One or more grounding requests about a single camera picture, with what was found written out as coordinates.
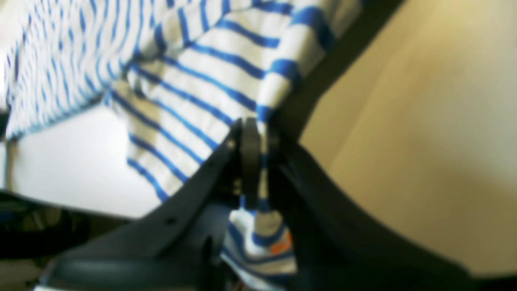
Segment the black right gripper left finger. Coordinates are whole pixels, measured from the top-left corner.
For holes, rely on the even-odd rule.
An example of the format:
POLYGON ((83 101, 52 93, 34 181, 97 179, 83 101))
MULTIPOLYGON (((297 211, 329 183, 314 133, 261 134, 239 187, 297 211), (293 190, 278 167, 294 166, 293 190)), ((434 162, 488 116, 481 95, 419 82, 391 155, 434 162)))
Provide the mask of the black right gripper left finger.
POLYGON ((59 291, 229 291, 220 258, 242 193, 256 205, 260 134, 238 120, 188 182, 147 216, 61 254, 40 286, 59 291))

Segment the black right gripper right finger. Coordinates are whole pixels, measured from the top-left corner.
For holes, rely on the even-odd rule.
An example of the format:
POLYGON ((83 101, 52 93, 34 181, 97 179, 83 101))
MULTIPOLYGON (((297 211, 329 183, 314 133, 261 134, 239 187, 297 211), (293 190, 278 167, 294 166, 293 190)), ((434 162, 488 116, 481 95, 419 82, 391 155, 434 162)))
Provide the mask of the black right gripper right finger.
POLYGON ((288 291, 515 291, 515 275, 476 278, 373 219, 279 130, 270 130, 268 149, 270 203, 296 259, 288 291))

